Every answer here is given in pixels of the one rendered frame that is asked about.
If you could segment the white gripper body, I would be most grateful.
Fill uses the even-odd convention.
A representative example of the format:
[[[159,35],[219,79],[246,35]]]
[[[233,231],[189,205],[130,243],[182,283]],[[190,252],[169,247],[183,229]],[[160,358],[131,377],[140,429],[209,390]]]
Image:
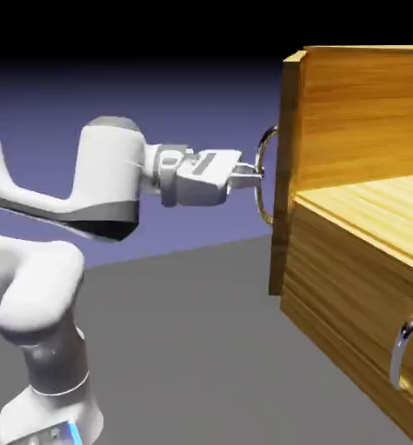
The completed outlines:
[[[226,201],[228,182],[242,152],[206,149],[185,159],[176,172],[177,203],[183,206],[217,206]]]

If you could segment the curved metal ring handle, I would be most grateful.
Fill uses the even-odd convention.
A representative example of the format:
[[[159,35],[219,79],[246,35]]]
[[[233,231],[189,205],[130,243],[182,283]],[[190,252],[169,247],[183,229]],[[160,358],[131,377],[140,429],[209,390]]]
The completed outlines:
[[[264,166],[263,166],[263,160],[265,156],[266,149],[270,143],[270,140],[278,133],[278,126],[274,125],[269,127],[264,133],[262,138],[260,139],[258,146],[256,148],[256,172],[257,174],[264,176]],[[257,206],[257,212],[258,215],[263,219],[265,223],[268,225],[273,224],[273,216],[269,214],[269,212],[266,210],[264,206],[263,201],[263,188],[261,185],[257,185],[255,187],[255,202]]]

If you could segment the light wood cabinet door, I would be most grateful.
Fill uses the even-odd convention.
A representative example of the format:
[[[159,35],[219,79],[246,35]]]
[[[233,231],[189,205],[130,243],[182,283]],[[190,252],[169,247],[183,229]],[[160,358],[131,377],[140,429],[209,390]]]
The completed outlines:
[[[283,60],[269,292],[300,191],[413,176],[413,45],[307,46]]]

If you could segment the light wood drawer front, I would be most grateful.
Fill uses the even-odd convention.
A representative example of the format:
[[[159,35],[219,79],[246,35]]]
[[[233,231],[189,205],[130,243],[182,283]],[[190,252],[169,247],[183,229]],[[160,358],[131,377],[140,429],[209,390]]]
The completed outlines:
[[[413,268],[304,204],[296,205],[282,311],[413,441],[413,335],[389,380],[397,333],[413,317]]]

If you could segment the light wood cabinet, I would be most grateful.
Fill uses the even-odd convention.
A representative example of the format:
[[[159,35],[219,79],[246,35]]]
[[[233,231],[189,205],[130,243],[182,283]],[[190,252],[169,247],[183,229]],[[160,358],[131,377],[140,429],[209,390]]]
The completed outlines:
[[[293,199],[290,232],[298,204],[335,219],[413,268],[413,176],[300,191]]]

